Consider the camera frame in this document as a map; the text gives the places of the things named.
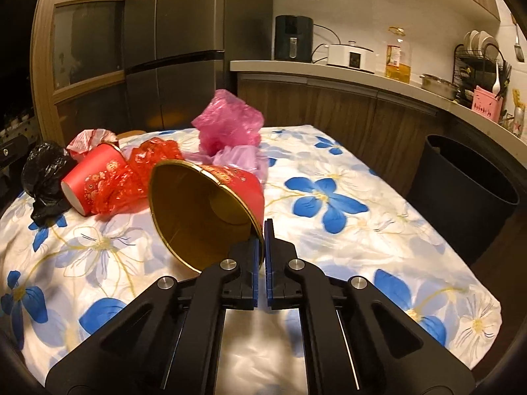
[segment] white fabric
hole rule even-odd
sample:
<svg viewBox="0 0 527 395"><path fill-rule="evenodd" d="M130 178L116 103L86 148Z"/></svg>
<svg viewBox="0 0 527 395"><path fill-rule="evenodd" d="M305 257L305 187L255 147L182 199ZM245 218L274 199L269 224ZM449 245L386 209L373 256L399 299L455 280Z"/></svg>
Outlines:
<svg viewBox="0 0 527 395"><path fill-rule="evenodd" d="M198 150L194 129L128 138L129 149L160 135ZM326 274L360 274L468 367L494 342L500 303L392 188L312 126L262 129L270 158L265 217L278 238ZM70 210L48 227L30 219L23 194L0 220L0 326L22 346L44 383L49 369L157 278L191 277L156 233L149 210L109 221ZM227 311L216 393L307 393L297 311Z"/></svg>

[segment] white spoon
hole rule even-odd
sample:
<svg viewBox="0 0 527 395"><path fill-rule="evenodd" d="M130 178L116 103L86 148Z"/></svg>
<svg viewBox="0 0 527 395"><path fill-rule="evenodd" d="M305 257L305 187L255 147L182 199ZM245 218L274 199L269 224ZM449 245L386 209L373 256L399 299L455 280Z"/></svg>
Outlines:
<svg viewBox="0 0 527 395"><path fill-rule="evenodd" d="M500 89L500 68L496 60L496 83L494 83L494 86L492 86L492 93L494 96L497 96L497 94L500 93Z"/></svg>

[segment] glass cabinet door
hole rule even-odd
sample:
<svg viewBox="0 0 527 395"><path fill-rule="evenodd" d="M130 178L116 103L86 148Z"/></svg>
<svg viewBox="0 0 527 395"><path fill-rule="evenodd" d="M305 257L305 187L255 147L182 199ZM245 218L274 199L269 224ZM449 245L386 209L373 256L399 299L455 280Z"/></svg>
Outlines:
<svg viewBox="0 0 527 395"><path fill-rule="evenodd" d="M54 16L55 89L121 70L124 2L57 7Z"/></svg>
<svg viewBox="0 0 527 395"><path fill-rule="evenodd" d="M116 134L130 130L125 84L60 102L57 110L66 144L84 129L103 128Z"/></svg>

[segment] red paper bowl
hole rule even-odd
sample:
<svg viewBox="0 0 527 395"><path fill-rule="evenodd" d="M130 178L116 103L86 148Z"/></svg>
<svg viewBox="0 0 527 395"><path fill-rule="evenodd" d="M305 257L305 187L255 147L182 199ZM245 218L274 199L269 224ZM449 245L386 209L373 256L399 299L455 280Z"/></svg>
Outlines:
<svg viewBox="0 0 527 395"><path fill-rule="evenodd" d="M108 172L125 164L125 159L117 147L100 144L65 176L61 183L62 192L71 206L81 215L87 215L91 212L91 195L97 189L98 182Z"/></svg>

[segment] black plastic bag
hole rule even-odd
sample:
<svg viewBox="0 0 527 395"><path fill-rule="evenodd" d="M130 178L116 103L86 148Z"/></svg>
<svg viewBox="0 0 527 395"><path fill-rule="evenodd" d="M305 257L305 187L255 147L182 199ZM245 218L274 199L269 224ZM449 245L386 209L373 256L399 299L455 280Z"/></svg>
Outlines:
<svg viewBox="0 0 527 395"><path fill-rule="evenodd" d="M61 181L76 165L68 151L54 142L39 144L31 151L22 170L22 187L35 199L31 218L37 225L71 208Z"/></svg>

